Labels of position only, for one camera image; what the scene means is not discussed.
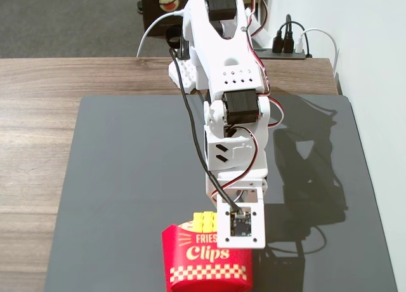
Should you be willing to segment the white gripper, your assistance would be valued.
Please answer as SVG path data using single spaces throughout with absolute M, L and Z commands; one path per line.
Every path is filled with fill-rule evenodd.
M 237 171 L 206 171 L 206 194 L 216 208 L 264 208 L 268 185 L 266 168 Z

